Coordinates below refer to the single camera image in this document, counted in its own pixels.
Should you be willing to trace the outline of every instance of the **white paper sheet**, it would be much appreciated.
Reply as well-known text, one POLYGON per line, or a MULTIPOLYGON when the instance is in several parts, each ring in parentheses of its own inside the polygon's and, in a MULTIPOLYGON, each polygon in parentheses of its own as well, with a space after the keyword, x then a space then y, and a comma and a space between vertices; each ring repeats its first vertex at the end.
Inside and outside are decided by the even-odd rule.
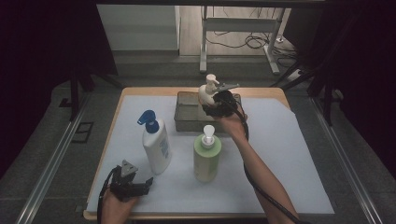
MULTIPOLYGON (((178 133, 174 96, 125 96, 102 167, 93 183, 88 212, 96 212, 103 183, 116 165, 127 160, 138 167, 135 183, 153 176, 142 146, 144 126, 137 120, 147 109, 165 121, 172 160, 161 175, 154 176, 147 196, 141 197, 139 213, 263 213, 248 183, 239 151, 231 137, 215 133, 222 142, 219 171, 210 183, 193 175, 193 141, 200 133, 178 133)), ((275 99, 243 98, 249 118, 249 142, 288 192, 298 213, 333 214, 294 114, 275 99)))

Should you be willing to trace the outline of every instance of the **blue cap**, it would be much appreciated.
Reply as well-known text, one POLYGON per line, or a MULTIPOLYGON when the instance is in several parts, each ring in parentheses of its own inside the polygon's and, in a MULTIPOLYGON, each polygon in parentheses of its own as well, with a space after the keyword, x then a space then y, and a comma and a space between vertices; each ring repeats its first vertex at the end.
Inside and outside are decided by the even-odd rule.
POLYGON ((160 125, 155 119, 155 113, 152 110, 146 110, 137 123, 140 125, 146 123, 146 130, 148 133, 156 133, 160 129, 160 125))

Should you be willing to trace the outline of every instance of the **green bottle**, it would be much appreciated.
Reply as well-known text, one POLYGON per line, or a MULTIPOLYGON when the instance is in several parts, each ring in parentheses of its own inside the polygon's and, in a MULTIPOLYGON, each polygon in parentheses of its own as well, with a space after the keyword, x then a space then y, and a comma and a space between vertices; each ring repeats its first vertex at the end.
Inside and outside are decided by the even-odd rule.
POLYGON ((206 125, 194 141, 194 174, 202 182, 211 181, 218 173, 221 142, 214 132, 215 127, 206 125))

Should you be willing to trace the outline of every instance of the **human arm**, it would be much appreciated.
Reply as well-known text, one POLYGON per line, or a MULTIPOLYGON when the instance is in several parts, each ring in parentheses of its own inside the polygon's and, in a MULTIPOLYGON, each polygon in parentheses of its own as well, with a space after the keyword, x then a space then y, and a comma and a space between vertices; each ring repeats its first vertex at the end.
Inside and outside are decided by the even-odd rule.
POLYGON ((103 197, 102 224, 122 224, 131 213, 138 198, 131 198, 128 202, 120 202, 117 197, 107 189, 103 197))
MULTIPOLYGON (((233 114, 228 118, 215 118, 215 120, 221 123, 224 131, 234 140, 247 168, 247 172, 257 186, 274 198, 278 203, 282 204, 282 206, 289 210, 294 216, 298 217, 288 193, 245 137, 245 129, 240 118, 233 114)), ((293 223, 291 219, 273 206, 257 190, 255 191, 262 209, 267 215, 269 223, 293 223)))

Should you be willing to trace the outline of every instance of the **bottle label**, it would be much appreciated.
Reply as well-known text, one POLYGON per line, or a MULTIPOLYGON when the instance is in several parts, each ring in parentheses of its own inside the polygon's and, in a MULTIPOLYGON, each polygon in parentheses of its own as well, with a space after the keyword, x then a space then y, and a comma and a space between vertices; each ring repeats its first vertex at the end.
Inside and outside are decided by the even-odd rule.
POLYGON ((161 152, 163 153, 163 156, 168 159, 169 156, 169 152, 168 152, 168 141, 166 138, 164 138, 161 143, 160 143, 160 148, 161 148, 161 152))

